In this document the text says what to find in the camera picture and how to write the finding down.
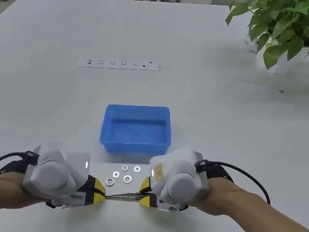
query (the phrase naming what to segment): blue plastic bin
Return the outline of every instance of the blue plastic bin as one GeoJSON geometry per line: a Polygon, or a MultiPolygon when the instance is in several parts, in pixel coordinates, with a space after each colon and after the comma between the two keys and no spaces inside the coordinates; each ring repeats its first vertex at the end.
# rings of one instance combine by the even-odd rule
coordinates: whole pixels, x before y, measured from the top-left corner
{"type": "Polygon", "coordinates": [[[165,154],[170,146],[167,107],[108,105],[100,143],[107,152],[165,154]]]}

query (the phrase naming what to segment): white table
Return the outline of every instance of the white table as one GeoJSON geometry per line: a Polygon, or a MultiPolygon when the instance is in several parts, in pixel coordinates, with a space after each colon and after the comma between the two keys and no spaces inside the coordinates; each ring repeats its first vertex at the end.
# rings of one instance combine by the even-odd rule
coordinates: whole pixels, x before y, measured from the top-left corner
{"type": "MultiPolygon", "coordinates": [[[[224,6],[195,4],[18,0],[0,16],[1,152],[60,141],[72,151],[91,150],[94,161],[147,163],[148,157],[104,152],[98,138],[105,108],[167,106],[170,150],[186,146],[244,168],[276,208],[309,227],[308,71],[299,65],[276,77],[259,70],[242,41],[250,16],[227,28],[227,14],[224,6]],[[87,56],[155,60],[161,70],[78,68],[87,56]]],[[[103,180],[114,165],[101,164],[103,180]]],[[[230,173],[260,193],[246,177],[230,173]]],[[[104,231],[240,231],[228,218],[193,209],[144,215],[138,204],[106,203],[98,210],[55,213],[36,205],[2,210],[0,222],[7,231],[33,232],[101,231],[105,224],[104,231]]]]}

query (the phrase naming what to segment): washer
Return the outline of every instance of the washer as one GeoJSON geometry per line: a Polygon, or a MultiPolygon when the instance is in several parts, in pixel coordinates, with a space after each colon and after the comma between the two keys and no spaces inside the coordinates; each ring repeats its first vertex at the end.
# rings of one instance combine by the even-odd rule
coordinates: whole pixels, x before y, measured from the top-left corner
{"type": "Polygon", "coordinates": [[[114,177],[114,178],[118,178],[119,176],[120,176],[120,173],[119,172],[113,172],[113,174],[112,174],[112,176],[114,177]]]}
{"type": "Polygon", "coordinates": [[[122,171],[127,171],[129,169],[129,167],[127,165],[122,166],[122,171]]]}
{"type": "Polygon", "coordinates": [[[105,181],[105,184],[106,184],[106,186],[108,186],[108,187],[113,186],[114,183],[115,183],[115,180],[114,180],[113,178],[108,178],[108,179],[106,179],[106,181],[105,181]]]}
{"type": "Polygon", "coordinates": [[[125,175],[123,180],[126,184],[130,184],[132,181],[132,177],[130,175],[125,175]]]}
{"type": "Polygon", "coordinates": [[[139,173],[139,172],[140,172],[140,166],[135,166],[135,167],[134,167],[134,171],[135,171],[136,173],[139,173]]]}

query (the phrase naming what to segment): black cable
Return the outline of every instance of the black cable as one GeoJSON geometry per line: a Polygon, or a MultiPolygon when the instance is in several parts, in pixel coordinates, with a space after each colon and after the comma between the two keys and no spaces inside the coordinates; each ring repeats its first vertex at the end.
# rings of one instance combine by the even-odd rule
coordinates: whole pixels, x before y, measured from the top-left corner
{"type": "Polygon", "coordinates": [[[246,177],[248,177],[249,179],[251,179],[258,187],[260,187],[260,189],[262,190],[262,192],[265,194],[266,197],[266,201],[268,204],[270,204],[270,198],[269,195],[266,191],[266,189],[263,187],[263,185],[260,184],[260,182],[258,182],[253,176],[251,176],[249,173],[245,172],[244,170],[242,170],[239,167],[236,167],[232,164],[229,163],[224,163],[224,162],[218,162],[218,161],[208,161],[207,164],[214,164],[214,165],[221,165],[221,166],[225,166],[225,167],[229,167],[231,169],[234,169],[242,174],[244,174],[246,177]]]}
{"type": "Polygon", "coordinates": [[[6,159],[6,158],[9,158],[9,157],[12,157],[12,156],[19,156],[21,158],[24,158],[26,156],[26,154],[24,152],[13,152],[13,153],[9,153],[9,154],[6,154],[4,156],[1,156],[0,157],[0,161],[3,160],[3,159],[6,159]]]}

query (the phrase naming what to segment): electrical outlet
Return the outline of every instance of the electrical outlet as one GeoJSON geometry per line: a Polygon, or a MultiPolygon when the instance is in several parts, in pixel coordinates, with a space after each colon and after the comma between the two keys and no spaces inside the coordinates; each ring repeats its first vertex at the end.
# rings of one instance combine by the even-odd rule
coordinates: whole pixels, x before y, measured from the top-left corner
{"type": "Polygon", "coordinates": [[[110,59],[80,58],[78,67],[105,69],[135,69],[158,71],[159,65],[154,61],[117,61],[110,59]]]}

